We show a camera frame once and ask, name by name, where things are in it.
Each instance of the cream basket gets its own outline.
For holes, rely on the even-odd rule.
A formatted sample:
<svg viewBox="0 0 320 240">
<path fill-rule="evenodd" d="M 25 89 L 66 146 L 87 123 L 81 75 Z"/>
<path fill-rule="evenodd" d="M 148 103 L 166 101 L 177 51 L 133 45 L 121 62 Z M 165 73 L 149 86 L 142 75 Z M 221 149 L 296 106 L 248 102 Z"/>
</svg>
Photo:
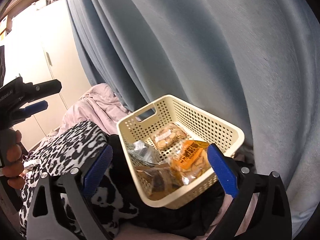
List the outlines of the cream basket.
<svg viewBox="0 0 320 240">
<path fill-rule="evenodd" d="M 139 121 L 137 116 L 150 109 L 153 109 L 155 114 Z M 228 157 L 234 157 L 235 151 L 244 141 L 244 133 L 240 128 L 172 95 L 163 96 L 121 119 L 117 124 L 117 130 L 125 158 L 142 201 L 151 207 L 180 208 L 217 181 L 217 176 L 211 168 L 189 185 L 180 187 L 160 200 L 148 199 L 146 193 L 150 190 L 150 185 L 137 175 L 134 167 L 140 166 L 141 163 L 128 154 L 127 143 L 142 140 L 153 146 L 149 135 L 171 122 L 180 125 L 189 139 L 215 143 Z M 164 160 L 171 152 L 176 152 L 179 146 L 180 142 L 177 142 L 168 150 L 162 151 L 159 161 Z"/>
</svg>

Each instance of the human hand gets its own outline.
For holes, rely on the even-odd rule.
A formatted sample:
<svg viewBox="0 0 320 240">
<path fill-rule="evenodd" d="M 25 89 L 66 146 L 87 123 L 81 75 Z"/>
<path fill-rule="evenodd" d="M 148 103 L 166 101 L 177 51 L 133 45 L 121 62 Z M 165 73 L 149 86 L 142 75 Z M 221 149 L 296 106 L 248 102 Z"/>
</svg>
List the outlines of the human hand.
<svg viewBox="0 0 320 240">
<path fill-rule="evenodd" d="M 20 131 L 16 131 L 16 143 L 19 143 L 21 138 L 22 135 Z M 17 144 L 13 145 L 7 151 L 7 159 L 12 164 L 10 166 L 5 166 L 2 169 L 3 175 L 10 178 L 8 179 L 9 186 L 15 189 L 22 189 L 25 184 L 24 179 L 19 176 L 24 170 L 23 163 L 19 161 L 21 154 L 22 151 L 20 146 Z"/>
</svg>

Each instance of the pink blanket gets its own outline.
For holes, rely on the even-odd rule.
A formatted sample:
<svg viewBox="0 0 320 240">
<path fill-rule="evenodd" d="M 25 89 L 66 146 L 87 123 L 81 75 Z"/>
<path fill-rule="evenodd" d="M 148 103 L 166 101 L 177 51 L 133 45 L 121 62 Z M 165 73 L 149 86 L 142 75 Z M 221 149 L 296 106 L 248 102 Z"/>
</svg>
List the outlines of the pink blanket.
<svg viewBox="0 0 320 240">
<path fill-rule="evenodd" d="M 116 123 L 128 113 L 109 85 L 95 85 L 68 109 L 62 118 L 59 132 L 52 131 L 43 138 L 36 151 L 77 123 L 86 120 L 94 122 L 107 134 L 118 134 Z"/>
</svg>

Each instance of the cardboard box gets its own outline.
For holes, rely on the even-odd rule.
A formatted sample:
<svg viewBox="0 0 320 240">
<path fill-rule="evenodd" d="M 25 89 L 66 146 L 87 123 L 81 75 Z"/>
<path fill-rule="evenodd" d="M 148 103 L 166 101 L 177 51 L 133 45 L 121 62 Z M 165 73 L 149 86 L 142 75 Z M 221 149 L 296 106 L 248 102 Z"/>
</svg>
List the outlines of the cardboard box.
<svg viewBox="0 0 320 240">
<path fill-rule="evenodd" d="M 0 34 L 2 34 L 4 31 L 10 32 L 11 28 L 12 28 L 12 19 L 9 18 L 7 15 L 0 22 Z"/>
</svg>

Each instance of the basket handle hole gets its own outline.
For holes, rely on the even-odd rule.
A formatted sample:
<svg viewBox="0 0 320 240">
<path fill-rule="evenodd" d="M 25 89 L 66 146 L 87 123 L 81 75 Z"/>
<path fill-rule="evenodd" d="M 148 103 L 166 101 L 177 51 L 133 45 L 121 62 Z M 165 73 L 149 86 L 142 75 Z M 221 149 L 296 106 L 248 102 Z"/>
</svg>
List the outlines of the basket handle hole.
<svg viewBox="0 0 320 240">
<path fill-rule="evenodd" d="M 146 120 L 147 118 L 153 116 L 156 114 L 156 109 L 154 107 L 152 107 L 151 109 L 143 112 L 142 114 L 139 114 L 138 116 L 136 116 L 136 120 L 138 122 L 143 122 L 144 120 Z"/>
</svg>

